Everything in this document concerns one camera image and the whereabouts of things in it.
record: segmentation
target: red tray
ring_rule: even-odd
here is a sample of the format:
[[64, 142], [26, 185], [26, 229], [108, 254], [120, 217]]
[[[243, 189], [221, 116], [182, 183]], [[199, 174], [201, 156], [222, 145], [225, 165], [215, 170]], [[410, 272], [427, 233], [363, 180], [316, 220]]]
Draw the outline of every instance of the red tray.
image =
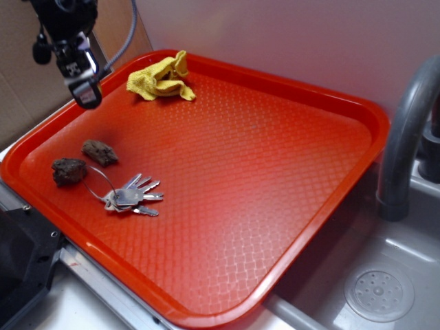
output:
[[[369, 101], [192, 54], [194, 101], [126, 91], [131, 72], [176, 53], [112, 74], [96, 110], [67, 105], [14, 146], [1, 176], [165, 318], [214, 327], [262, 301], [382, 150], [389, 123]], [[55, 159], [94, 165], [80, 152], [87, 139], [119, 156], [103, 170], [115, 186], [136, 173], [161, 180], [158, 217], [107, 212], [82, 184], [56, 187]], [[87, 180], [110, 190], [93, 171]]]

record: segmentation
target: faucet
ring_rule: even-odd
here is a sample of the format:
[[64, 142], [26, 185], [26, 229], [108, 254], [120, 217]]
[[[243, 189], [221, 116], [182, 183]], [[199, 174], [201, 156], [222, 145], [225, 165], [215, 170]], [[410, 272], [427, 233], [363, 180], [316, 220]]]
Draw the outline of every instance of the faucet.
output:
[[399, 221], [409, 213], [409, 186], [416, 155], [421, 156], [421, 177], [440, 183], [439, 94], [437, 55], [424, 62], [412, 77], [391, 124], [376, 192], [378, 213], [385, 220]]

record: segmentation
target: yellow cloth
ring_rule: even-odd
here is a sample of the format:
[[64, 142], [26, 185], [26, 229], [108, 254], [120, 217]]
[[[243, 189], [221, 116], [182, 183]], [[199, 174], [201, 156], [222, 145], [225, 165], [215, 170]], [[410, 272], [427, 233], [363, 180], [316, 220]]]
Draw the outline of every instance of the yellow cloth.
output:
[[166, 57], [156, 64], [130, 74], [126, 84], [127, 91], [140, 94], [145, 100], [152, 101], [158, 96], [179, 95], [192, 101], [195, 94], [190, 87], [179, 80], [188, 75], [186, 52], [177, 53], [176, 57]]

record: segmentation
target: bunch of keys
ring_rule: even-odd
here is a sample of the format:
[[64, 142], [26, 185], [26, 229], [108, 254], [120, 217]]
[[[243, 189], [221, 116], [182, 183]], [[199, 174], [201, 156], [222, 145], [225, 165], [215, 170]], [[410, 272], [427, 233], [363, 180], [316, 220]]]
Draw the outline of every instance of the bunch of keys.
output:
[[139, 215], [149, 215], [150, 217], [156, 217], [159, 215], [158, 211], [152, 208], [147, 208], [139, 203], [141, 201], [161, 201], [164, 199], [164, 194], [162, 192], [150, 191], [159, 186], [160, 181], [151, 181], [151, 177], [142, 178], [142, 174], [139, 173], [121, 188], [115, 189], [109, 178], [103, 172], [90, 165], [87, 165], [87, 167], [100, 173], [111, 186], [111, 190], [104, 197], [99, 197], [88, 187], [88, 185], [86, 185], [84, 180], [82, 181], [93, 196], [105, 203], [105, 210], [116, 212], [132, 211]]

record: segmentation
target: sink basin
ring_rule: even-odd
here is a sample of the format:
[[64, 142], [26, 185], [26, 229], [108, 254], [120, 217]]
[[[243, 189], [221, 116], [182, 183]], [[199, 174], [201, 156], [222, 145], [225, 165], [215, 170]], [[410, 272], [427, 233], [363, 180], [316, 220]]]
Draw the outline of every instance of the sink basin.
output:
[[273, 290], [316, 321], [310, 329], [439, 328], [440, 186], [413, 177], [409, 216], [387, 222], [376, 215], [377, 172], [363, 176]]

